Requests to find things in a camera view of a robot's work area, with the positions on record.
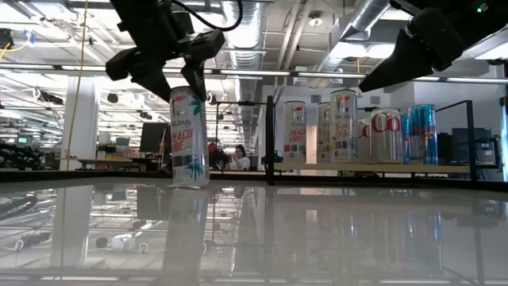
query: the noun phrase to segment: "desk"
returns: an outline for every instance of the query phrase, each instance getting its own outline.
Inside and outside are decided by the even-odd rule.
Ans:
[[[87,169],[88,164],[92,165],[108,165],[110,166],[110,171],[118,171],[118,169],[122,166],[141,166],[145,165],[147,167],[152,162],[157,162],[157,160],[152,158],[130,158],[130,159],[90,159],[90,158],[70,158],[69,160],[77,160],[81,163],[82,169]]]

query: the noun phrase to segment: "aluminum can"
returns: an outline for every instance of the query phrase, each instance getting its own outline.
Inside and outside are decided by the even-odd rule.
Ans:
[[[176,187],[207,185],[210,170],[205,103],[190,87],[176,87],[171,90],[169,106],[173,184]]]
[[[330,162],[330,102],[317,105],[317,162]]]
[[[410,107],[411,164],[437,164],[436,109],[432,104]]]
[[[382,108],[372,112],[371,150],[374,163],[402,163],[402,121],[398,109]]]
[[[402,157],[404,164],[410,164],[410,117],[408,114],[401,114],[402,120]]]
[[[330,95],[330,162],[356,162],[356,92],[334,91]]]
[[[356,125],[358,134],[358,163],[371,163],[371,118],[360,118]]]
[[[284,104],[284,163],[306,162],[306,117],[304,102]]]

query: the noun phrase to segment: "computer monitor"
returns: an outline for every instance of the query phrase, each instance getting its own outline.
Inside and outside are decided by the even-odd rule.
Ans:
[[[453,153],[457,162],[469,162],[469,140],[467,128],[453,128]],[[490,128],[475,128],[476,161],[481,164],[495,164],[495,152],[491,142]]]
[[[164,137],[164,152],[171,152],[171,144],[169,144],[170,138],[170,126],[169,123],[164,122],[147,122],[143,123],[143,131],[141,132],[141,143],[140,152],[147,153],[159,153],[160,142],[162,136],[166,130]]]

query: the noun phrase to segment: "white can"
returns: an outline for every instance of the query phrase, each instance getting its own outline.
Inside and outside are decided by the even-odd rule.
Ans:
[[[306,162],[306,117],[304,102],[284,104],[284,163]]]
[[[356,126],[358,134],[358,163],[371,163],[371,118],[360,118]]]
[[[317,162],[330,162],[330,102],[317,105]]]
[[[356,92],[340,90],[330,96],[330,162],[356,162]]]
[[[205,103],[190,87],[176,87],[171,90],[169,105],[173,184],[204,186],[210,180]]]

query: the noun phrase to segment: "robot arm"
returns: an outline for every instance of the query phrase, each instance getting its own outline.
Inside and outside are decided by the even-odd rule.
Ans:
[[[183,77],[194,93],[205,101],[204,63],[215,57],[224,44],[221,29],[200,33],[191,40],[188,37],[194,32],[191,16],[172,12],[171,0],[111,0],[111,4],[121,19],[118,28],[122,32],[129,32],[136,47],[121,51],[109,60],[106,63],[107,75],[112,80],[131,75],[133,83],[140,84],[169,102],[171,87],[162,68],[167,60],[183,57]]]
[[[462,53],[504,28],[507,0],[391,0],[413,15],[394,52],[360,84],[364,92],[441,72]]]

